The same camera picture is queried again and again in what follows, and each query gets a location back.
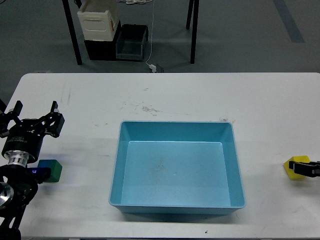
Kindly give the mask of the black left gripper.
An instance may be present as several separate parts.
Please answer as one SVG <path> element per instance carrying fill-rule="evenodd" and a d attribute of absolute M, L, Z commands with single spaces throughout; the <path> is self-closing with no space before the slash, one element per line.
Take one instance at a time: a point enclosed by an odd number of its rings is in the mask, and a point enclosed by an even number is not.
<path fill-rule="evenodd" d="M 38 160 L 43 138 L 49 135 L 53 138 L 60 136 L 65 118 L 58 110 L 58 103 L 52 102 L 48 114 L 39 119 L 20 120 L 19 115 L 23 104 L 18 100 L 12 110 L 0 114 L 0 137 L 5 138 L 1 152 L 9 164 L 31 164 Z M 8 129 L 10 121 L 16 125 Z"/>

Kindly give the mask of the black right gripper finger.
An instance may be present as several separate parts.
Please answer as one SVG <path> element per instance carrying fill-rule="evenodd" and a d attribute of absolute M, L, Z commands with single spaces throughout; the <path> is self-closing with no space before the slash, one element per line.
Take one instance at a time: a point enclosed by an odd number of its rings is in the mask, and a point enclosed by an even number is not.
<path fill-rule="evenodd" d="M 291 161 L 290 164 L 293 164 L 293 166 L 290 165 L 289 167 L 293 168 L 296 174 L 300 174 L 310 178 L 315 178 L 320 176 L 319 162 L 311 161 L 310 163 L 293 163 Z"/>

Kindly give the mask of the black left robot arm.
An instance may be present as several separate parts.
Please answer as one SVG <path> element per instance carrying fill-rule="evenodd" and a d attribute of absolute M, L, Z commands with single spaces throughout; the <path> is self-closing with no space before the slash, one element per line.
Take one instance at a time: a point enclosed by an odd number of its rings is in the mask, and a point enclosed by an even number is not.
<path fill-rule="evenodd" d="M 57 183 L 62 165 L 56 159 L 39 159 L 46 135 L 59 137 L 65 119 L 53 101 L 48 114 L 19 119 L 23 104 L 17 101 L 9 112 L 0 114 L 0 136 L 5 138 L 1 155 L 8 163 L 0 168 L 0 225 L 2 240 L 20 240 L 19 230 L 26 206 L 42 183 Z"/>

